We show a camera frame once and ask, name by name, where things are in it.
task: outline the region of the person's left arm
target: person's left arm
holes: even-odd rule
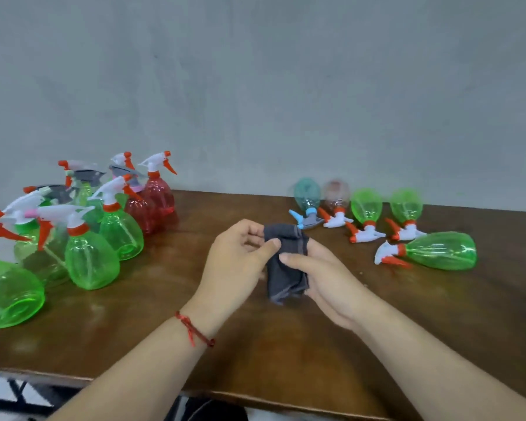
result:
[[[252,293],[281,242],[263,240],[263,226],[242,220],[218,235],[201,283],[180,310],[209,339]],[[187,328],[170,318],[71,401],[52,421],[163,420],[206,349]]]

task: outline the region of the floor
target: floor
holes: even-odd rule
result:
[[[23,390],[23,396],[28,403],[50,406],[50,404],[45,399],[43,399],[29,384]],[[12,390],[10,389],[6,379],[4,378],[0,378],[0,399],[15,401],[15,396],[12,393]],[[185,421],[181,420],[184,403],[185,399],[182,399],[182,405],[177,413],[177,419],[180,421]],[[250,421],[326,421],[325,418],[316,417],[313,415],[289,416],[253,408],[247,408],[247,414]],[[44,419],[34,415],[18,415],[0,412],[0,421],[27,421],[29,418],[33,418],[35,421],[42,421]]]

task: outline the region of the person's left hand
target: person's left hand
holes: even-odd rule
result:
[[[201,308],[225,321],[250,296],[267,261],[281,241],[264,240],[263,225],[241,220],[217,236],[206,259],[203,278],[186,308]]]

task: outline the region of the wooden table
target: wooden table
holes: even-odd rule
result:
[[[0,330],[0,373],[85,384],[191,297],[215,236],[242,218],[293,223],[293,198],[176,191],[179,226],[147,239],[97,291],[67,283],[28,322]],[[385,206],[384,215],[389,209]],[[378,228],[388,232],[381,219]],[[381,241],[350,244],[344,228],[309,230],[373,292],[480,368],[526,396],[526,213],[426,206],[425,232],[472,235],[469,272],[376,266]],[[267,301],[261,283],[222,328],[185,385],[251,406],[352,417],[417,418],[368,348],[307,297]]]

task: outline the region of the person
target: person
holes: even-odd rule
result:
[[[216,335],[279,250],[280,240],[263,236],[262,225],[242,220],[214,241],[199,287],[180,310],[204,336]],[[370,347],[426,421],[526,421],[526,398],[369,291],[326,247],[310,239],[307,256],[279,258],[308,274],[306,294]],[[50,420],[163,420],[207,347],[196,342],[179,319],[168,319]]]

